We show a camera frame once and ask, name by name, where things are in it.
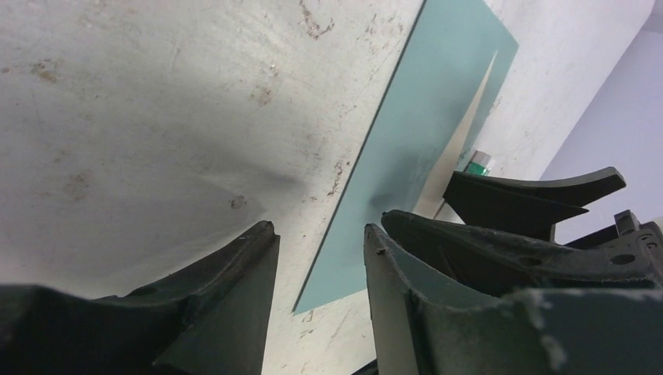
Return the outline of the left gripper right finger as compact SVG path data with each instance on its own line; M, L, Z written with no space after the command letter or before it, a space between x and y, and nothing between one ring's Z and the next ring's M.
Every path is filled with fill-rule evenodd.
M494 298L407 253L379 226L364 264L380 374L659 374L662 293L524 289Z

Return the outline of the tan letter paper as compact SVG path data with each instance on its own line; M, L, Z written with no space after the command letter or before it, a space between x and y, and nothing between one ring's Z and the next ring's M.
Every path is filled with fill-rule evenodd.
M493 70L493 65L499 51L495 51L491 61L485 71L484 77L477 91L474 94L463 118L459 122L456 130L450 138L448 144L443 149L439 159L432 167L430 174L425 181L421 194L413 209L413 213L429 219L434 219L443 205L443 195L448 187L453 172L457 167L464 143L466 142L469 130L478 111L480 101L486 89L489 76Z

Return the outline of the teal envelope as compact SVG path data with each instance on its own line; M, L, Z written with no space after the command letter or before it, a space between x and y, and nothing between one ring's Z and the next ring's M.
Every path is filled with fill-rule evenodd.
M366 286L364 226L411 211L435 162L478 100L464 160L518 43L484 1L426 1L405 44L294 306L300 314Z

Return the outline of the green white glue stick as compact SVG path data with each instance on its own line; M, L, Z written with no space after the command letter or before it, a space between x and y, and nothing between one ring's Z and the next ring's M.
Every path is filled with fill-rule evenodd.
M474 154L469 159L464 172L477 176L487 176L493 164L494 158L491 155L475 150Z

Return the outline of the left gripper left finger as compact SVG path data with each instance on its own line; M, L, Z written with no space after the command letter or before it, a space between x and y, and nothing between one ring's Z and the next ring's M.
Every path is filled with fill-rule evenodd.
M123 297L1 287L4 374L259 374L280 238L255 223Z

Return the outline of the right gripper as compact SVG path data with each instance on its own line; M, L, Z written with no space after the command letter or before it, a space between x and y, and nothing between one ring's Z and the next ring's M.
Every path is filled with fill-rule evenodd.
M660 289L662 218L641 223L626 210L565 245L550 241L557 223L625 187L612 166L538 181L455 172L444 199L465 224L392 210L382 226L406 253L486 295L533 287Z

